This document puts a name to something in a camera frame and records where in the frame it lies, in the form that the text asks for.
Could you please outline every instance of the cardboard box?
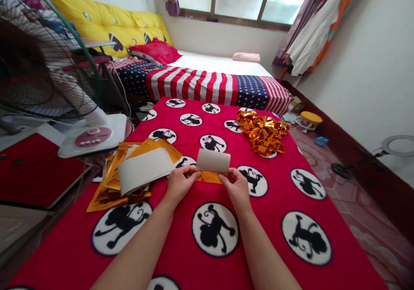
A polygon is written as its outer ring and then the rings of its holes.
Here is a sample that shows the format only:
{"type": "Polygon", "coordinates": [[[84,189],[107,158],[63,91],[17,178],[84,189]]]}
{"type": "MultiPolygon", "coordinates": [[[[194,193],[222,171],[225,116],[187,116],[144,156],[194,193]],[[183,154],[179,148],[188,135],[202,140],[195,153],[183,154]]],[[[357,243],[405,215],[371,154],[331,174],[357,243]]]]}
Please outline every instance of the cardboard box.
{"type": "Polygon", "coordinates": [[[292,101],[289,103],[288,110],[292,113],[300,113],[303,110],[305,105],[303,104],[302,100],[299,97],[293,97],[292,101]]]}

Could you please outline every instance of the yellow stool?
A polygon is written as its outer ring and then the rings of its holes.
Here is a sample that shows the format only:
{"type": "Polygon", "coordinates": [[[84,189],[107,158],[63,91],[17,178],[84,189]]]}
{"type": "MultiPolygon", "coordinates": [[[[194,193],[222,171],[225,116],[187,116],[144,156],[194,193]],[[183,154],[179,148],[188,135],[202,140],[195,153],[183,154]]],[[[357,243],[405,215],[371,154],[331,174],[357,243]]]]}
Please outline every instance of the yellow stool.
{"type": "Polygon", "coordinates": [[[307,133],[308,130],[315,130],[316,126],[321,124],[322,118],[319,115],[316,115],[315,113],[311,113],[308,111],[303,111],[300,116],[296,117],[295,120],[292,122],[292,124],[298,124],[305,128],[302,130],[303,133],[307,133]],[[304,125],[303,121],[307,121],[309,125],[304,125]]]}

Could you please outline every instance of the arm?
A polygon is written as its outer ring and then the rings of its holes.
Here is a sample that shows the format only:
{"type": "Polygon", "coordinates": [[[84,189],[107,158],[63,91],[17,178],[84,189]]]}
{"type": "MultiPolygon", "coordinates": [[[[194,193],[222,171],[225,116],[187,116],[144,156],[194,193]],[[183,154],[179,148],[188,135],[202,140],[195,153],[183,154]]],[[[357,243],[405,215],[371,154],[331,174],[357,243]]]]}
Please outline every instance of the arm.
{"type": "Polygon", "coordinates": [[[256,290],[295,289],[298,282],[273,247],[250,204],[247,179],[235,168],[230,168],[228,178],[219,175],[229,192],[238,216],[250,276],[256,290]]]}
{"type": "Polygon", "coordinates": [[[171,172],[164,198],[98,278],[92,290],[148,288],[171,226],[174,210],[200,175],[201,172],[195,172],[195,166],[183,166],[171,172]]]}

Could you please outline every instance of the hand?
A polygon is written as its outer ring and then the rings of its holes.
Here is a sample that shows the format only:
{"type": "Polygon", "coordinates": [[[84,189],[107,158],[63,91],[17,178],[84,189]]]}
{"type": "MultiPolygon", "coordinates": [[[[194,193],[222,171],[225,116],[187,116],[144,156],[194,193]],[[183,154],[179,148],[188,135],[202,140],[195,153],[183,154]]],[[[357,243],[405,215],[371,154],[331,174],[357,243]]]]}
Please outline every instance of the hand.
{"type": "Polygon", "coordinates": [[[195,166],[183,166],[174,169],[169,175],[167,192],[164,198],[176,207],[199,176],[201,176],[201,171],[196,172],[195,166]]]}
{"type": "Polygon", "coordinates": [[[219,179],[229,192],[230,199],[237,215],[246,211],[252,211],[249,184],[246,177],[235,168],[229,168],[227,176],[228,178],[219,174],[219,179]]]}

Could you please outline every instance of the pink pillow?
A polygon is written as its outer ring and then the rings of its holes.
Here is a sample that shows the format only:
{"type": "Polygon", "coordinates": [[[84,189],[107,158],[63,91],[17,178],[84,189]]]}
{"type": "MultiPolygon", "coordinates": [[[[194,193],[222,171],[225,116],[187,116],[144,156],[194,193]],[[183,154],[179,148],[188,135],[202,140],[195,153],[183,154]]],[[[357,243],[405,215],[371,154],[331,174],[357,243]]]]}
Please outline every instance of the pink pillow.
{"type": "Polygon", "coordinates": [[[260,54],[254,53],[235,53],[233,55],[233,60],[236,61],[250,61],[250,62],[260,62],[260,54]]]}
{"type": "Polygon", "coordinates": [[[131,55],[147,59],[154,63],[169,64],[177,61],[182,55],[170,44],[154,38],[145,45],[130,46],[131,55]]]}

